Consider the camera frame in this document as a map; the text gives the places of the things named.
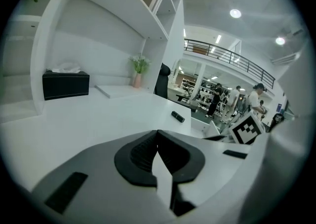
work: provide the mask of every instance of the black office chair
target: black office chair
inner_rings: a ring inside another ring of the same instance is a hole
[[[167,87],[168,87],[168,80],[169,80],[168,76],[170,75],[170,73],[171,73],[170,68],[162,63],[160,71],[159,71],[159,75],[157,78],[154,94],[168,99]]]

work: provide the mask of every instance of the round ceiling light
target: round ceiling light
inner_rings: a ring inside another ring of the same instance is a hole
[[[278,37],[278,38],[276,39],[276,43],[277,43],[278,45],[284,45],[284,44],[285,44],[285,39]]]
[[[238,9],[232,9],[230,14],[233,18],[240,18],[241,17],[241,12]]]

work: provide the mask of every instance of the flower vase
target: flower vase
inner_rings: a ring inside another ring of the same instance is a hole
[[[137,73],[134,79],[133,87],[138,89],[140,87],[141,80],[142,80],[142,74]]]

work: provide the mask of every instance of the tissue box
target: tissue box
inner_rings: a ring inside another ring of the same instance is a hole
[[[84,72],[55,73],[47,70],[43,74],[44,99],[88,95],[90,76]]]

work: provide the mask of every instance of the balcony railing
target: balcony railing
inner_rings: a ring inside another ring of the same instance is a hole
[[[184,39],[184,50],[203,54],[246,71],[273,89],[275,78],[252,61],[217,45]]]

